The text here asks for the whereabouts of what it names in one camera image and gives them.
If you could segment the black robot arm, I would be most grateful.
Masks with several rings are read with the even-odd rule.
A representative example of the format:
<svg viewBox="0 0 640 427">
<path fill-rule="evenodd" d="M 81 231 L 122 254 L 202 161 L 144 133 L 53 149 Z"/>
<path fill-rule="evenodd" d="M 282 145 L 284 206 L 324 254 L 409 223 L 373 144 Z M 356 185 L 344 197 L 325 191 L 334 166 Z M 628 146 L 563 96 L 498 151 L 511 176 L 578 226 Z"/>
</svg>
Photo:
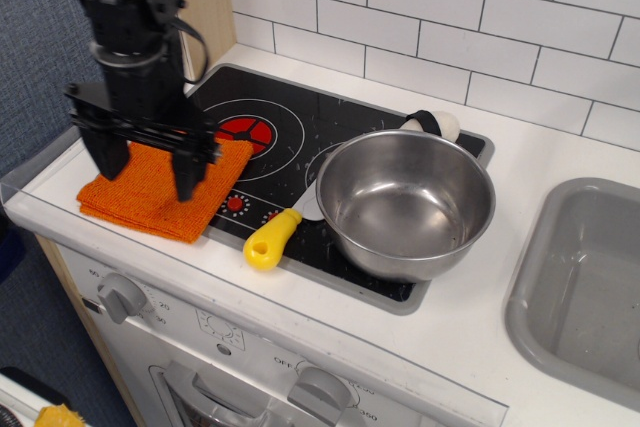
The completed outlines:
<svg viewBox="0 0 640 427">
<path fill-rule="evenodd" d="M 191 199 L 220 148 L 215 125 L 188 98 L 180 35 L 200 35 L 178 17 L 184 0 L 79 0 L 103 82 L 70 84 L 71 116 L 100 173 L 116 179 L 132 142 L 170 153 L 179 201 Z"/>
</svg>

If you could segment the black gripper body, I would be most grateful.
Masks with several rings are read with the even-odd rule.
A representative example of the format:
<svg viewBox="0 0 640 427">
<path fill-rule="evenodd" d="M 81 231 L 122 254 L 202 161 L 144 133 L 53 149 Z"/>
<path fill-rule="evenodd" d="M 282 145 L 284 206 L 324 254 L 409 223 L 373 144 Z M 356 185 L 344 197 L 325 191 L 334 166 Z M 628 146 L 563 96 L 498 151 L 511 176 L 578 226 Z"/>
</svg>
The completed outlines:
<svg viewBox="0 0 640 427">
<path fill-rule="evenodd" d="M 104 70 L 101 82 L 70 83 L 71 115 L 80 129 L 127 131 L 133 141 L 174 153 L 187 150 L 214 163 L 220 148 L 215 127 L 186 96 L 181 76 L 163 63 L 148 71 Z"/>
</svg>

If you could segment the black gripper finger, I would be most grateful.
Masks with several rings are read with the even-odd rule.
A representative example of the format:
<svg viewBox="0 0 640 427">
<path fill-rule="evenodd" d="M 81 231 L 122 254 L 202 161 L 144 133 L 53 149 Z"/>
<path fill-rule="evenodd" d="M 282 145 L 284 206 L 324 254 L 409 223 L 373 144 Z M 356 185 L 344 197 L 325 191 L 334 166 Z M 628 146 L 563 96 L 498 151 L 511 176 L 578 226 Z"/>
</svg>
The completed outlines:
<svg viewBox="0 0 640 427">
<path fill-rule="evenodd" d="M 100 174 L 109 181 L 115 180 L 130 160 L 127 131 L 121 128 L 92 130 L 81 127 L 80 133 Z"/>
<path fill-rule="evenodd" d="M 172 169 L 178 201 L 188 202 L 196 186 L 204 179 L 207 162 L 187 150 L 176 150 L 172 154 Z"/>
</svg>

